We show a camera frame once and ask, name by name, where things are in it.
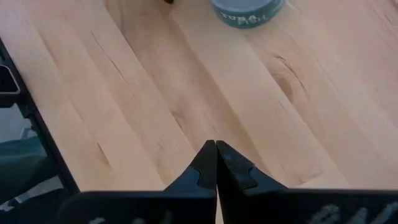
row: round tin can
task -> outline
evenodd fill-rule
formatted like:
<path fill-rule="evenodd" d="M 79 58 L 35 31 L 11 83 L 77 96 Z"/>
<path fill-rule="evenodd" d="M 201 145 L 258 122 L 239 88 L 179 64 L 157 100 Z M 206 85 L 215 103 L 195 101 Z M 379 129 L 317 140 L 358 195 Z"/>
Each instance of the round tin can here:
<path fill-rule="evenodd" d="M 285 0 L 211 0 L 217 16 L 231 27 L 247 29 L 274 17 Z"/>

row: butcher block countertop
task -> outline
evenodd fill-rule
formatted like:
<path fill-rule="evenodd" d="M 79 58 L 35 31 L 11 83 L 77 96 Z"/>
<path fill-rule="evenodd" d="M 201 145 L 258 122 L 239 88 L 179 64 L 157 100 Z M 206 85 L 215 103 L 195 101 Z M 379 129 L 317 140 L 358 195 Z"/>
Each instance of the butcher block countertop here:
<path fill-rule="evenodd" d="M 207 139 L 289 187 L 398 189 L 397 0 L 0 0 L 0 37 L 81 191 L 161 190 Z"/>

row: dark object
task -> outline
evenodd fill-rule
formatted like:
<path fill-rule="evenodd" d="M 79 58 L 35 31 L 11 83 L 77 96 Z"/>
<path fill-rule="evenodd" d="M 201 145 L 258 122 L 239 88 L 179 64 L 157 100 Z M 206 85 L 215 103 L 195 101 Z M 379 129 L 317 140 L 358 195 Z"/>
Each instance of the dark object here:
<path fill-rule="evenodd" d="M 89 192 L 59 223 L 398 223 L 398 192 L 288 189 L 223 141 L 207 141 L 163 192 Z"/>
<path fill-rule="evenodd" d="M 0 143 L 0 203 L 56 175 L 37 136 Z"/>
<path fill-rule="evenodd" d="M 47 157 L 52 166 L 57 168 L 57 174 L 63 186 L 71 193 L 79 192 L 65 161 L 52 139 L 42 116 L 40 115 L 25 83 L 0 39 L 0 108 L 8 108 L 17 104 L 24 118 L 32 123 L 32 129 L 37 133 Z"/>
<path fill-rule="evenodd" d="M 8 212 L 0 213 L 0 223 L 56 223 L 61 203 L 69 197 L 63 189 L 32 197 Z"/>
<path fill-rule="evenodd" d="M 21 89 L 11 70 L 0 63 L 0 108 L 9 108 L 20 97 Z"/>

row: wood knot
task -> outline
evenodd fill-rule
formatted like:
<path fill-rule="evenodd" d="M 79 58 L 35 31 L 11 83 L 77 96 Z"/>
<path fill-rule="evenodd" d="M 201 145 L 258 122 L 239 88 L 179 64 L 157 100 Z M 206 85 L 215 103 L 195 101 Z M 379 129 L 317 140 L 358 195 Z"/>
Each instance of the wood knot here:
<path fill-rule="evenodd" d="M 273 54 L 267 59 L 266 67 L 291 103 L 303 98 L 308 100 L 306 87 L 285 58 Z"/>
<path fill-rule="evenodd" d="M 398 0 L 390 0 L 392 6 L 398 10 Z"/>

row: gray fabric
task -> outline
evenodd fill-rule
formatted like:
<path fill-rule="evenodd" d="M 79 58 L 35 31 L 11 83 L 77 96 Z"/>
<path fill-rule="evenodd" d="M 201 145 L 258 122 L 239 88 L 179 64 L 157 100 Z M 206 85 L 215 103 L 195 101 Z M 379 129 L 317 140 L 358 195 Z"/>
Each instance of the gray fabric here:
<path fill-rule="evenodd" d="M 0 144 L 0 203 L 56 174 L 37 136 Z"/>

